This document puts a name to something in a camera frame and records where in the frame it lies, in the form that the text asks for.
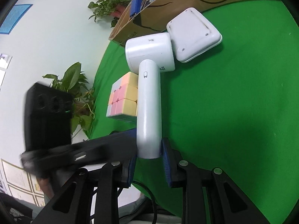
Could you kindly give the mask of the person hand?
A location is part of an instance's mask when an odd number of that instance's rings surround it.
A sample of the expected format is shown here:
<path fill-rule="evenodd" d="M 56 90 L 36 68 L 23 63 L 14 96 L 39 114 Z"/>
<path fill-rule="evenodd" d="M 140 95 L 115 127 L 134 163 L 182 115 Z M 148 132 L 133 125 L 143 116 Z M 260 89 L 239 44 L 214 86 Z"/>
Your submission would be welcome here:
<path fill-rule="evenodd" d="M 45 195 L 45 202 L 48 203 L 54 196 L 54 191 L 49 178 L 36 178 L 40 189 Z"/>

